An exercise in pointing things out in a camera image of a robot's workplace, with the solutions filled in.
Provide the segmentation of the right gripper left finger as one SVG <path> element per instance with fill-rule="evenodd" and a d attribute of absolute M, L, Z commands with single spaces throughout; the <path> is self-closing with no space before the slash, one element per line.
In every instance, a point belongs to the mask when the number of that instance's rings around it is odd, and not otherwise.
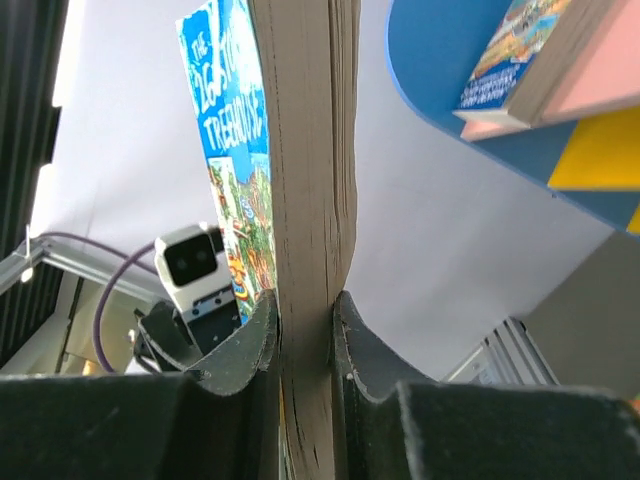
<path fill-rule="evenodd" d="M 9 376 L 5 479 L 275 479 L 276 296 L 184 373 Z"/>

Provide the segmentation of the dark blue 91-storey book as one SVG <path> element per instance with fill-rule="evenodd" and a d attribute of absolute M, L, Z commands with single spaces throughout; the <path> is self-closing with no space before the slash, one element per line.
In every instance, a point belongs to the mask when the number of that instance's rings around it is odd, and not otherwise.
<path fill-rule="evenodd" d="M 514 1 L 465 83 L 453 114 L 529 128 L 616 3 Z"/>

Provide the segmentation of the light blue 26-storey book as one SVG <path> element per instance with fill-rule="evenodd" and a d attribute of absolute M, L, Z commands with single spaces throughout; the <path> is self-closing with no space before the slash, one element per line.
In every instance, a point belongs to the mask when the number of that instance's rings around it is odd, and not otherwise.
<path fill-rule="evenodd" d="M 176 30 L 242 310 L 274 290 L 292 476 L 337 475 L 331 315 L 356 243 L 357 1 L 209 1 Z"/>

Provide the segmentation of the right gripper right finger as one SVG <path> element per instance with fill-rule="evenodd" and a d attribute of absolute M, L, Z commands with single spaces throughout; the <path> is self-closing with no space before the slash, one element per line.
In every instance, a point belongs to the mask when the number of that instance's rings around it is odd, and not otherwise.
<path fill-rule="evenodd" d="M 339 479 L 635 479 L 639 416 L 585 388 L 435 381 L 333 307 L 333 437 Z"/>

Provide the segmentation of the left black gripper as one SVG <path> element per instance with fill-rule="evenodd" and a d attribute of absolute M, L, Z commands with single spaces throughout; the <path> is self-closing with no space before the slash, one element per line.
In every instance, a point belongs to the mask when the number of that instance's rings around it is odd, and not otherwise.
<path fill-rule="evenodd" d="M 240 327 L 234 302 L 185 322 L 168 302 L 156 303 L 148 314 L 135 311 L 138 333 L 134 363 L 147 373 L 184 371 L 204 358 Z"/>

